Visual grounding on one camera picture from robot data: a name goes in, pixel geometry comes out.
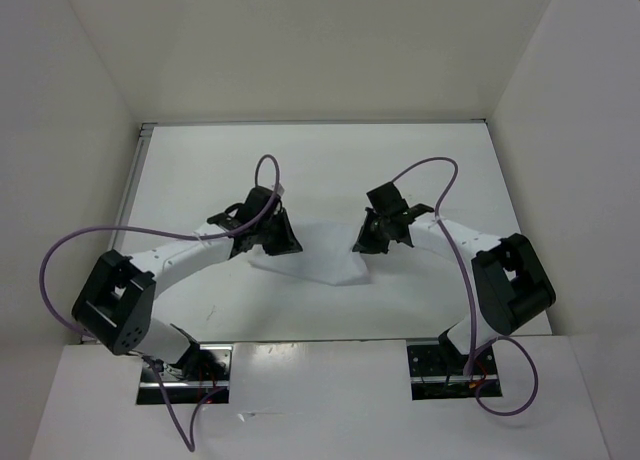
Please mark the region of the white skirt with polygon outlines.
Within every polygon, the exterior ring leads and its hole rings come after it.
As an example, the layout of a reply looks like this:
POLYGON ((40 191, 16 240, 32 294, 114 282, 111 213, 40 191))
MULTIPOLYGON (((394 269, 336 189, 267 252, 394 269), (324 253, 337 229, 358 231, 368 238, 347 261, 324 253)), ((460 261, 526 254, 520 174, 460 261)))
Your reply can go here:
POLYGON ((352 250, 357 237, 352 225, 330 220, 297 218, 293 232, 303 251, 269 256, 261 250, 248 260, 251 267, 329 286, 355 286, 371 282, 359 253, 352 250))

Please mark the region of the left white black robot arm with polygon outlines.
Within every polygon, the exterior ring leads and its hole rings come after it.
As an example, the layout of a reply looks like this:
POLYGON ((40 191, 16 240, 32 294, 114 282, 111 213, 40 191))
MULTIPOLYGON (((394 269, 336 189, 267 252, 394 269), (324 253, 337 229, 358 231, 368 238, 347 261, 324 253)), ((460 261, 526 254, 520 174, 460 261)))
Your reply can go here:
POLYGON ((269 256, 300 253, 279 194, 254 187, 206 220, 191 239, 125 256, 99 257, 72 308, 73 318, 112 354, 147 357, 176 379, 214 371, 214 357, 184 329, 153 316, 155 300, 191 275, 260 246, 269 256))

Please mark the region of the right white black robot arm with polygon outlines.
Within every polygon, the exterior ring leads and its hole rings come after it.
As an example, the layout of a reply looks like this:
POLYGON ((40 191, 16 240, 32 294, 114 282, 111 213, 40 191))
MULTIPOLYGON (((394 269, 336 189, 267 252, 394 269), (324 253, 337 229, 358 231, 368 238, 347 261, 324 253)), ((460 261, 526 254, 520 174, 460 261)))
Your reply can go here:
POLYGON ((367 197, 354 252, 386 254, 393 242, 430 252, 457 265, 472 295, 467 316, 438 336, 438 360, 446 371, 469 374, 482 347, 555 303, 555 290, 526 236, 481 233, 437 216, 430 206, 411 206, 392 182, 367 197))

